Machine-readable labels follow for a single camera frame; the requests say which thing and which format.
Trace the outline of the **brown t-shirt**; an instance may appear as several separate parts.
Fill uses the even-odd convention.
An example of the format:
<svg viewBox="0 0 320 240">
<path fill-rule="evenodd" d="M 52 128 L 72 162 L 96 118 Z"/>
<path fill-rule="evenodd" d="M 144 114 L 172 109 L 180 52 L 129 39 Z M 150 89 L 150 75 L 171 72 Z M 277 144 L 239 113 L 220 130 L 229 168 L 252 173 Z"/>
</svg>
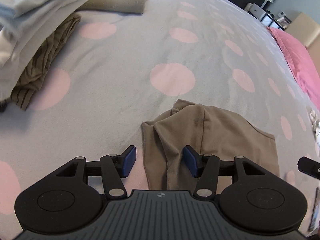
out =
<svg viewBox="0 0 320 240">
<path fill-rule="evenodd" d="M 275 137 L 226 109 L 177 100 L 171 110 L 143 122 L 142 131 L 151 190 L 195 190 L 197 180 L 182 160 L 186 145 L 200 155 L 213 154 L 221 160 L 243 155 L 280 175 Z"/>
</svg>

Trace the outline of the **white crumpled cloth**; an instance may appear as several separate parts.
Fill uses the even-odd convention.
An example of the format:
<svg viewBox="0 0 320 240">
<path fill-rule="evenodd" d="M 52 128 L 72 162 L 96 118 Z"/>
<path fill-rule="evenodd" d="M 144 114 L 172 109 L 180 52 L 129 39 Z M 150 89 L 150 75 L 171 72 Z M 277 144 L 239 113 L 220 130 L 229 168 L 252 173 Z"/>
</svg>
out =
<svg viewBox="0 0 320 240">
<path fill-rule="evenodd" d="M 307 108 L 309 120 L 311 122 L 311 127 L 315 135 L 315 139 L 317 145 L 320 145 L 320 125 L 319 125 L 319 116 L 317 115 L 316 111 L 311 109 L 310 107 Z"/>
</svg>

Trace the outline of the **light folded sheets stack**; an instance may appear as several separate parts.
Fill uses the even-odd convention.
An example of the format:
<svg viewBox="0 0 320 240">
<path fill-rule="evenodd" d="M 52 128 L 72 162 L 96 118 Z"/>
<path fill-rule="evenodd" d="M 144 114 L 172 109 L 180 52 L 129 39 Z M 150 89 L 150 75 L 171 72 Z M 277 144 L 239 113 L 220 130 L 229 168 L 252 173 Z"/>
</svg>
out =
<svg viewBox="0 0 320 240">
<path fill-rule="evenodd" d="M 1 100 L 46 38 L 88 0 L 1 0 Z"/>
</svg>

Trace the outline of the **brown striped folded garment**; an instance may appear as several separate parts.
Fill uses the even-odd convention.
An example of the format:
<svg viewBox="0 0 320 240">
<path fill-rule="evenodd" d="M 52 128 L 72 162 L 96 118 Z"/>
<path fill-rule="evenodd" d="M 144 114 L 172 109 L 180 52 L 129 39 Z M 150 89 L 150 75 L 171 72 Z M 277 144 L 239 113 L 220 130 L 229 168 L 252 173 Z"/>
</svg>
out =
<svg viewBox="0 0 320 240">
<path fill-rule="evenodd" d="M 80 14 L 72 13 L 45 39 L 18 79 L 10 95 L 10 102 L 15 103 L 22 110 L 28 108 L 33 95 L 41 89 L 50 65 L 75 31 L 80 20 Z"/>
</svg>

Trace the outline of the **white bedside shelf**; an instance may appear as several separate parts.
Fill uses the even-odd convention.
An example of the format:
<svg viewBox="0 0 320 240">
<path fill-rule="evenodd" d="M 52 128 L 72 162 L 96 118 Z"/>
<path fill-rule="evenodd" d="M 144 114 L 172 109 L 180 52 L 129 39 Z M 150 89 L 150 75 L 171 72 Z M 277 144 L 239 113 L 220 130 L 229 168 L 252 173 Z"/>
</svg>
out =
<svg viewBox="0 0 320 240">
<path fill-rule="evenodd" d="M 264 11 L 255 3 L 248 3 L 245 6 L 244 11 L 248 12 L 250 15 L 255 17 L 266 27 L 285 30 L 292 22 L 285 15 L 282 15 L 280 16 L 280 18 L 276 19 L 274 17 L 274 14 L 270 13 L 268 10 Z"/>
</svg>

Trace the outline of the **beige padded headboard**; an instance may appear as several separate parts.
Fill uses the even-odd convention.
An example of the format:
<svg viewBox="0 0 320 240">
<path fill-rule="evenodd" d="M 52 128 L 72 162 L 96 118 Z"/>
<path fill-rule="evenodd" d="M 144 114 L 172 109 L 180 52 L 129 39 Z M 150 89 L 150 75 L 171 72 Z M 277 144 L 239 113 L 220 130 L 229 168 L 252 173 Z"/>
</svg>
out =
<svg viewBox="0 0 320 240">
<path fill-rule="evenodd" d="M 311 17 L 301 12 L 285 31 L 295 37 L 311 56 L 319 54 L 319 23 Z"/>
</svg>

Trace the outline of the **grey pink-dotted bed cover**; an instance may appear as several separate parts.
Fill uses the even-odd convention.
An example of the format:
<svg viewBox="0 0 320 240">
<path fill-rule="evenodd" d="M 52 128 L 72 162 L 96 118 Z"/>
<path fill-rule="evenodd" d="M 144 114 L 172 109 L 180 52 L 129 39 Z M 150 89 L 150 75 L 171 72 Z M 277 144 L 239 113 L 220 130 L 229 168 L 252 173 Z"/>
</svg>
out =
<svg viewBox="0 0 320 240">
<path fill-rule="evenodd" d="M 302 191 L 308 211 L 318 181 L 297 161 L 318 159 L 313 104 L 276 41 L 227 0 L 147 0 L 144 14 L 83 11 L 29 107 L 1 114 L 1 239 L 21 232 L 18 194 L 76 156 L 98 160 L 137 148 L 124 183 L 145 189 L 141 124 L 179 100 L 235 112 L 274 135 L 280 176 Z"/>
</svg>

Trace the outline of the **pink pillow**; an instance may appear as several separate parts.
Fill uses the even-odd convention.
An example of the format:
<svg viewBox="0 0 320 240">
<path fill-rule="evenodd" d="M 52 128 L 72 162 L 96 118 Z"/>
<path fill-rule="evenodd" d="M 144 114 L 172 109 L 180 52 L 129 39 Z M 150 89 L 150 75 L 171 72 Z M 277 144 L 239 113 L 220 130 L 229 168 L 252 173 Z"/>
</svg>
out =
<svg viewBox="0 0 320 240">
<path fill-rule="evenodd" d="M 281 49 L 296 83 L 319 109 L 319 75 L 307 49 L 283 30 L 272 27 L 266 29 Z"/>
</svg>

